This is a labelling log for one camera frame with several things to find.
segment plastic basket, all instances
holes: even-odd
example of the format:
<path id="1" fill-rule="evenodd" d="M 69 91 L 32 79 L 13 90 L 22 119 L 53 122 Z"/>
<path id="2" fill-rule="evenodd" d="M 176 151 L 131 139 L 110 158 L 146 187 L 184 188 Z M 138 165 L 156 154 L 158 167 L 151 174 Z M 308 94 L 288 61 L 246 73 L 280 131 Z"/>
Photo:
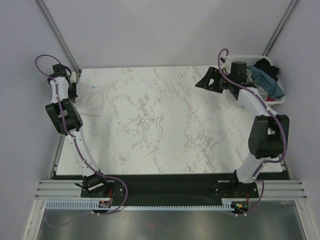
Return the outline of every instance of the plastic basket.
<path id="1" fill-rule="evenodd" d="M 267 56 L 262 56 L 262 55 L 234 55 L 234 56 L 228 56 L 227 57 L 228 60 L 230 62 L 236 62 L 236 61 L 239 61 L 239 62 L 245 62 L 248 66 L 252 66 L 254 65 L 257 61 L 261 60 L 261 59 L 267 59 L 269 61 L 269 63 L 271 65 L 273 65 L 273 62 L 270 58 L 268 58 Z M 283 89 L 282 85 L 281 85 L 281 82 L 280 82 L 280 79 L 278 77 L 278 85 L 279 87 Z M 284 103 L 286 100 L 286 96 L 284 96 L 283 98 L 281 98 L 280 100 L 277 100 L 277 101 L 266 101 L 266 103 L 269 105 L 269 106 L 272 106 L 272 105 L 275 105 L 275 104 L 282 104 Z"/>

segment marble surface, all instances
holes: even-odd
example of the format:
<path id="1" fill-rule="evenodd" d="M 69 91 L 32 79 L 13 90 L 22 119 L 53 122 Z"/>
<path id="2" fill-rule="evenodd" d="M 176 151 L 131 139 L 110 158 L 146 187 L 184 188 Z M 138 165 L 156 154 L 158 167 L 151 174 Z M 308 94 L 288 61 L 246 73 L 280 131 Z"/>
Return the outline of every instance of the marble surface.
<path id="1" fill-rule="evenodd" d="M 111 88 L 103 116 L 82 116 L 105 174 L 230 173 L 246 159 L 253 118 L 223 94 L 195 87 L 208 66 L 84 69 L 81 84 Z M 281 172 L 268 164 L 264 172 Z M 80 175 L 65 141 L 58 175 Z"/>

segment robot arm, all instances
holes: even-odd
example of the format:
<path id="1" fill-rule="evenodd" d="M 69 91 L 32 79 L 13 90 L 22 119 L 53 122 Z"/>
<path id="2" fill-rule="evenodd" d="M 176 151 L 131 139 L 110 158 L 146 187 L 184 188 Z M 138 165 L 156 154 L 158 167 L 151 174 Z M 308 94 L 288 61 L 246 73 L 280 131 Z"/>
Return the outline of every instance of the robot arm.
<path id="1" fill-rule="evenodd" d="M 247 82 L 247 64 L 245 62 L 232 62 L 230 74 L 226 73 L 226 75 L 234 83 L 249 88 L 254 94 L 226 81 L 220 71 L 214 67 L 210 67 L 206 75 L 195 86 L 220 94 L 223 90 L 229 90 L 234 98 L 242 103 L 254 117 L 248 140 L 250 153 L 242 166 L 236 170 L 238 182 L 249 184 L 254 182 L 254 179 L 261 172 L 265 165 L 264 162 L 272 161 L 283 152 L 284 143 L 279 126 L 268 111 L 279 120 L 284 130 L 286 142 L 288 142 L 289 118 L 287 115 L 279 115 L 271 108 L 265 109 L 255 97 L 259 93 L 252 82 Z"/>
<path id="2" fill-rule="evenodd" d="M 55 81 L 48 78 L 48 82 L 52 87 L 52 100 L 49 105 L 45 106 L 45 110 L 52 120 L 52 123 L 54 124 L 56 130 L 60 134 L 65 135 L 65 138 L 72 146 L 76 158 L 81 166 L 83 183 L 82 185 L 78 186 L 81 187 L 83 191 L 86 191 L 86 193 L 88 193 L 89 195 L 103 195 L 103 192 L 109 189 L 107 187 L 109 183 L 107 183 L 107 181 L 103 177 L 98 176 L 95 172 L 93 172 L 93 170 L 90 169 L 83 161 L 83 159 L 85 159 L 86 163 L 89 164 L 95 171 L 99 173 L 101 172 L 99 166 L 92 158 L 86 144 L 84 134 L 81 129 L 83 125 L 81 116 L 75 108 L 72 99 L 69 98 L 70 93 L 73 96 L 77 96 L 76 87 L 75 85 L 72 85 L 72 83 L 70 83 L 70 79 L 63 65 L 57 64 L 52 68 L 54 73 L 50 76 L 54 78 Z M 57 97 L 59 97 L 63 112 L 60 111 Z M 66 129 L 72 135 L 69 135 L 68 132 L 65 131 L 62 114 L 64 115 Z"/>

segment white cloth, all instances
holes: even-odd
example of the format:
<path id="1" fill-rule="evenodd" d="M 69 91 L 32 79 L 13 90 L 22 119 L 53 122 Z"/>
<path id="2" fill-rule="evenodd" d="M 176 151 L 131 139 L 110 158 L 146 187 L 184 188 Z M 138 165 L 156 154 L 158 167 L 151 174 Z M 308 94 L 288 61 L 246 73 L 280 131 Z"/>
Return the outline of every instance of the white cloth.
<path id="1" fill-rule="evenodd" d="M 80 115 L 102 116 L 108 98 L 110 85 L 76 85 L 75 107 Z"/>

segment gray wall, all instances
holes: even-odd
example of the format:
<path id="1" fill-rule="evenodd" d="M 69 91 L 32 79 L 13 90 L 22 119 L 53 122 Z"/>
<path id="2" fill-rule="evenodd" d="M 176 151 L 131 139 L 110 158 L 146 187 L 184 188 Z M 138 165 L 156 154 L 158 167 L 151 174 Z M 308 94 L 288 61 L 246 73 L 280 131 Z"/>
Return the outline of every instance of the gray wall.
<path id="1" fill-rule="evenodd" d="M 215 65 L 260 55 L 290 0 L 44 0 L 81 68 Z"/>
<path id="2" fill-rule="evenodd" d="M 270 57 L 280 67 L 290 118 L 286 162 L 302 180 L 320 225 L 320 1 L 300 1 Z"/>
<path id="3" fill-rule="evenodd" d="M 19 240 L 58 139 L 45 111 L 51 88 L 34 59 L 69 63 L 33 0 L 0 1 L 0 35 L 0 239 Z M 50 72 L 54 63 L 40 66 Z"/>

